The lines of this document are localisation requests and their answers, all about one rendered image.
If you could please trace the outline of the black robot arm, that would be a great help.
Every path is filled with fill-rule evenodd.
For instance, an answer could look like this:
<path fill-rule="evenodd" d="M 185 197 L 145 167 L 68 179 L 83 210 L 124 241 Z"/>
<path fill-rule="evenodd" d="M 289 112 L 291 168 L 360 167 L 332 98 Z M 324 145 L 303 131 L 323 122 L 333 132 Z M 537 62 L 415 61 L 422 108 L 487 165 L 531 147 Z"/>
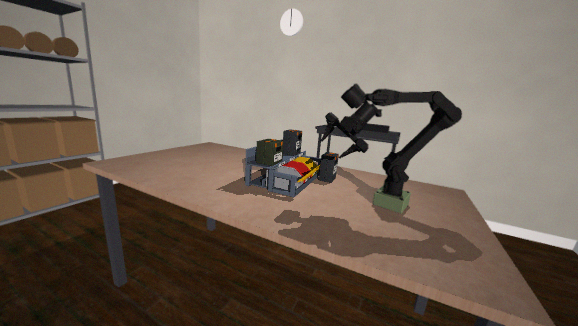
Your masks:
<path fill-rule="evenodd" d="M 419 134 L 417 134 L 401 151 L 397 153 L 394 153 L 393 151 L 390 152 L 390 154 L 384 158 L 382 163 L 382 167 L 388 175 L 387 179 L 384 181 L 383 193 L 402 197 L 404 182 L 407 182 L 409 179 L 409 176 L 404 171 L 407 168 L 411 158 L 413 158 L 439 132 L 453 126 L 458 121 L 460 121 L 462 118 L 462 111 L 459 107 L 456 107 L 454 103 L 447 99 L 440 91 L 399 92 L 389 89 L 380 89 L 367 95 L 369 96 L 366 96 L 358 84 L 354 84 L 341 96 L 341 98 L 352 109 L 357 109 L 364 103 L 356 111 L 356 113 L 361 115 L 367 123 L 374 115 L 376 117 L 382 117 L 382 109 L 378 110 L 374 105 L 389 106 L 397 103 L 427 103 L 427 101 L 432 102 L 429 103 L 429 105 L 434 114 L 432 115 L 429 124 Z M 372 101 L 374 105 L 369 104 L 365 99 L 367 101 Z M 350 117 L 345 116 L 339 124 L 343 126 L 346 131 L 352 132 L 355 135 L 355 132 L 356 134 L 360 133 L 364 126 L 362 125 L 361 121 L 356 122 L 354 118 L 354 115 L 351 115 Z M 394 179 L 392 175 L 394 176 Z"/>

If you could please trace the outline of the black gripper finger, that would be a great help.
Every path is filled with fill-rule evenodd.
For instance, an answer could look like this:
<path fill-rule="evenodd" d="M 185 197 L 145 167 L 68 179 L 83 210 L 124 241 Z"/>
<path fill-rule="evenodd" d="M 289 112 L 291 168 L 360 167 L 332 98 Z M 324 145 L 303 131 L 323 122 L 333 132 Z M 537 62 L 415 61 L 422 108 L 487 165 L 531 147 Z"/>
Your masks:
<path fill-rule="evenodd" d="M 327 122 L 327 128 L 326 128 L 325 133 L 321 139 L 321 142 L 324 141 L 328 137 L 328 135 L 334 130 L 333 125 L 328 120 L 326 120 L 326 122 Z"/>
<path fill-rule="evenodd" d="M 349 149 L 347 149 L 343 154 L 341 154 L 339 158 L 342 158 L 342 157 L 344 157 L 350 153 L 356 152 L 356 151 L 360 152 L 360 149 L 353 143 L 352 146 Z"/>

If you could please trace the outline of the red open bin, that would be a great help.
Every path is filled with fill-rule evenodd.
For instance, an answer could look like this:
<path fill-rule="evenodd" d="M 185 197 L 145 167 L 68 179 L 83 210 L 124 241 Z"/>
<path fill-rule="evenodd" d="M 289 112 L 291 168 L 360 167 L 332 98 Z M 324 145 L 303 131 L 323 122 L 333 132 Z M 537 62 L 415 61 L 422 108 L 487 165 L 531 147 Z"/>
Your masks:
<path fill-rule="evenodd" d="M 296 161 L 290 161 L 282 166 L 286 166 L 286 167 L 291 167 L 291 168 L 295 168 L 296 171 L 302 176 L 304 177 L 305 175 L 307 175 L 310 171 L 310 169 L 301 162 L 296 162 Z M 310 175 L 307 179 L 304 180 L 303 184 L 305 182 L 307 182 L 310 178 L 312 178 L 312 175 Z"/>

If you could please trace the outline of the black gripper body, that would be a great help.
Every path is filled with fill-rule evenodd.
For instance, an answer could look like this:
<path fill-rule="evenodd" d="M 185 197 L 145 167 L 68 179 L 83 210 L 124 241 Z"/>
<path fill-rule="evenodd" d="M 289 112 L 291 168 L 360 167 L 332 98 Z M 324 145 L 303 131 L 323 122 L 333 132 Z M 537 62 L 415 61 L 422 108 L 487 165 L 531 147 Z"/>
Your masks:
<path fill-rule="evenodd" d="M 352 114 L 352 116 L 355 116 L 354 120 L 356 122 L 361 121 L 362 125 L 365 126 L 367 124 L 367 122 L 365 121 L 365 119 L 359 115 L 358 113 L 354 113 Z M 363 153 L 365 153 L 368 150 L 368 144 L 362 139 L 358 139 L 352 132 L 348 132 L 345 130 L 345 128 L 343 126 L 341 126 L 339 122 L 339 119 L 333 114 L 333 113 L 328 113 L 325 118 L 334 126 L 337 126 L 344 134 L 346 134 L 353 142 L 355 142 L 355 145 L 360 149 L 360 151 L 362 151 Z M 344 130 L 345 131 L 344 131 Z M 350 134 L 352 135 L 350 135 Z M 364 151 L 363 151 L 364 150 Z"/>

